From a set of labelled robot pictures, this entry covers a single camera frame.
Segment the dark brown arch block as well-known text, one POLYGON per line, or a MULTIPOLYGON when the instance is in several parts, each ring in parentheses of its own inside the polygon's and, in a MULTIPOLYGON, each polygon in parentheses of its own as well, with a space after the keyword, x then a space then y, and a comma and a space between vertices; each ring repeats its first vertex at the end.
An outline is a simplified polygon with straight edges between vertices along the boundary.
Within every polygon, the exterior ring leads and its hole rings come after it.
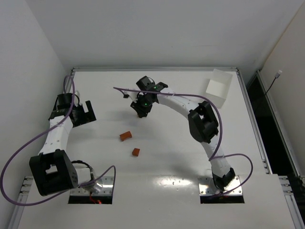
POLYGON ((129 138, 132 138, 132 134, 130 131, 120 134, 120 140, 125 141, 129 138))

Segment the dark brown wood cube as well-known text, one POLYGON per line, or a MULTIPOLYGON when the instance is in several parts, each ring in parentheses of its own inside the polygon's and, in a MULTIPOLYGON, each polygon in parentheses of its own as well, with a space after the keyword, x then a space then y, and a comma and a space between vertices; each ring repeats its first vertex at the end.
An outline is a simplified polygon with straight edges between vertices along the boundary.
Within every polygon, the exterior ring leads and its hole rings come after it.
POLYGON ((134 148, 134 150, 132 151, 132 155, 135 157, 138 157, 140 153, 140 149, 139 148, 134 148))

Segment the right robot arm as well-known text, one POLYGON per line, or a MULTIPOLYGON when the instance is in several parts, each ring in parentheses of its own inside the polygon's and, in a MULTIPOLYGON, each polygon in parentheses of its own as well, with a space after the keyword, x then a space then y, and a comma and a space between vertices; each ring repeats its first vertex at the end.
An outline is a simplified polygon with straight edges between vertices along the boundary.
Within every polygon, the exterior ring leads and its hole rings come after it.
POLYGON ((220 146, 223 131, 219 113, 213 110, 206 99, 199 103, 191 100, 188 95, 178 95, 167 84, 154 83, 147 76, 141 78, 136 85, 138 90, 122 89, 121 92, 124 98, 131 98, 131 108, 138 117, 146 117, 154 103, 167 106, 185 117, 191 136, 203 146, 211 163, 214 185, 220 192, 224 192, 234 179, 235 172, 220 146))

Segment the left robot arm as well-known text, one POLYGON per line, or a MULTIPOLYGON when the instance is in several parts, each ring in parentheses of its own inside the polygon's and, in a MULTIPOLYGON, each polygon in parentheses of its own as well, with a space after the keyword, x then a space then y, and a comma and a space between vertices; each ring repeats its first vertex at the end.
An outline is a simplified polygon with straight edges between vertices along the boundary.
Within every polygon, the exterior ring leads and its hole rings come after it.
POLYGON ((94 180, 93 168, 76 169, 66 154, 71 130, 93 121, 96 117, 91 101, 86 101, 88 111, 81 103, 73 104, 72 94, 57 96, 56 105, 49 117, 51 131, 48 132, 43 148, 37 156, 30 158, 29 165, 37 189, 42 196, 77 188, 82 183, 94 180))

